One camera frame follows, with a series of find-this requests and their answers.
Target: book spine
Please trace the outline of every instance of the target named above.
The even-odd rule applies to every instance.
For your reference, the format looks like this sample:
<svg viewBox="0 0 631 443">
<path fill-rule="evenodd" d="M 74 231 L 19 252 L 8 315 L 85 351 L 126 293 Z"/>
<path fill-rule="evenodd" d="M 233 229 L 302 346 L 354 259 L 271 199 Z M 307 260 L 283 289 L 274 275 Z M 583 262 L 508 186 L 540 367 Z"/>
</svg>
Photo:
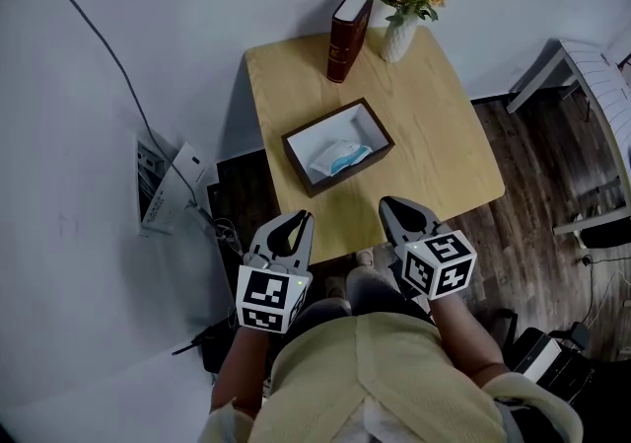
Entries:
<svg viewBox="0 0 631 443">
<path fill-rule="evenodd" d="M 356 31 L 355 26 L 353 23 L 343 23 L 333 19 L 326 69 L 326 78 L 331 82 L 342 83 L 348 74 L 352 64 L 349 62 L 349 57 L 353 34 Z"/>
</svg>

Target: shoe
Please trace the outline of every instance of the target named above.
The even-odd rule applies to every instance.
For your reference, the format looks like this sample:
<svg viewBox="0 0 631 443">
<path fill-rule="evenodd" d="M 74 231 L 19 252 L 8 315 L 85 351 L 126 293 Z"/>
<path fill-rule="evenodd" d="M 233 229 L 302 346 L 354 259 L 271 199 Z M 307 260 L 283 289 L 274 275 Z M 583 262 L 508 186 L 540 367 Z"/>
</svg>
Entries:
<svg viewBox="0 0 631 443">
<path fill-rule="evenodd" d="M 329 276 L 324 281 L 326 298 L 338 297 L 346 299 L 346 279 L 341 276 Z"/>
<path fill-rule="evenodd" d="M 357 265 L 364 265 L 367 267 L 373 267 L 373 248 L 361 250 L 355 254 L 355 261 Z"/>
</svg>

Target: table leg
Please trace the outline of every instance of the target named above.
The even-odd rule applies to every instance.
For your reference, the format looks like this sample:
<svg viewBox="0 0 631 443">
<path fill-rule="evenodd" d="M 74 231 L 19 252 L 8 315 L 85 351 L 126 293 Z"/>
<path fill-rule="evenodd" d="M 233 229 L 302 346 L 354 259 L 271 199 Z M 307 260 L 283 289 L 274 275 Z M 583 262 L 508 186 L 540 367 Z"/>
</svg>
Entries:
<svg viewBox="0 0 631 443">
<path fill-rule="evenodd" d="M 570 222 L 562 226 L 557 226 L 553 229 L 556 236 L 561 234 L 572 233 L 574 231 L 580 231 L 581 229 L 590 229 L 591 227 L 601 226 L 602 224 L 608 224 L 614 220 L 620 220 L 622 218 L 631 217 L 631 209 L 627 206 L 618 208 L 617 210 L 597 215 L 596 217 L 590 217 L 583 220 L 577 220 L 576 222 Z"/>
<path fill-rule="evenodd" d="M 515 113 L 517 109 L 523 105 L 526 100 L 534 94 L 534 92 L 543 85 L 543 82 L 552 74 L 552 71 L 556 69 L 559 63 L 565 57 L 565 49 L 563 47 L 552 56 L 550 61 L 543 66 L 543 69 L 539 71 L 536 76 L 530 80 L 530 82 L 524 87 L 520 94 L 514 98 L 511 103 L 506 107 L 508 113 Z"/>
<path fill-rule="evenodd" d="M 572 96 L 572 94 L 574 94 L 575 91 L 579 90 L 580 88 L 580 82 L 578 80 L 575 80 L 574 83 L 566 89 L 566 93 L 561 98 L 561 101 L 567 100 L 570 96 Z"/>
</svg>

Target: beige sweater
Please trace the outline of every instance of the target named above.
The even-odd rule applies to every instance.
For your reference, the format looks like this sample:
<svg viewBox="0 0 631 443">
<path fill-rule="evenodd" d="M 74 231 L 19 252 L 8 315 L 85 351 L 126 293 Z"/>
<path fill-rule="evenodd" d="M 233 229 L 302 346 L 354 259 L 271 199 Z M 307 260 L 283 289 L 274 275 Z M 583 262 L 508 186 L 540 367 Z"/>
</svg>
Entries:
<svg viewBox="0 0 631 443">
<path fill-rule="evenodd" d="M 571 442 L 583 437 L 574 411 L 522 375 L 480 390 L 453 367 L 435 328 L 403 315 L 349 317 L 306 332 L 278 356 L 271 392 L 253 426 L 227 406 L 211 413 L 199 441 L 329 442 L 366 396 L 421 441 L 506 441 L 497 398 L 538 407 Z"/>
</svg>

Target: wooden floor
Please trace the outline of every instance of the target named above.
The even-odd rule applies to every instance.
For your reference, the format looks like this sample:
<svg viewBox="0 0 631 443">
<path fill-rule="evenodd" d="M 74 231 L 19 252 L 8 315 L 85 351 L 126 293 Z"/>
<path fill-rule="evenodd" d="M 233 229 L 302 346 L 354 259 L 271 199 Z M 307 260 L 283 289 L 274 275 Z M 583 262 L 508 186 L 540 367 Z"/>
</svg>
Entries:
<svg viewBox="0 0 631 443">
<path fill-rule="evenodd" d="M 582 251 L 573 235 L 552 234 L 554 225 L 575 213 L 587 216 L 598 205 L 606 211 L 622 202 L 618 188 L 595 192 L 616 176 L 602 132 L 594 115 L 586 121 L 587 105 L 580 93 L 561 102 L 558 92 L 542 91 L 513 115 L 500 102 L 475 110 L 506 194 L 450 221 L 478 251 L 473 281 L 463 295 L 487 325 L 497 309 L 511 308 L 520 315 L 519 331 L 567 329 L 590 306 L 590 268 L 581 264 L 582 257 L 631 257 L 631 245 Z M 218 171 L 220 183 L 209 188 L 213 214 L 235 221 L 247 248 L 256 227 L 278 213 L 264 152 L 220 163 Z M 237 263 L 230 252 L 223 254 L 234 285 Z M 310 299 L 321 297 L 327 275 L 341 274 L 351 265 L 352 258 L 346 257 L 313 266 Z M 601 301 L 603 305 L 592 325 L 592 358 L 612 360 L 620 348 L 631 345 L 631 309 L 622 310 L 622 302 L 631 299 L 631 287 L 616 275 L 603 300 L 617 270 L 631 273 L 631 260 L 594 265 L 594 303 L 587 324 Z"/>
</svg>

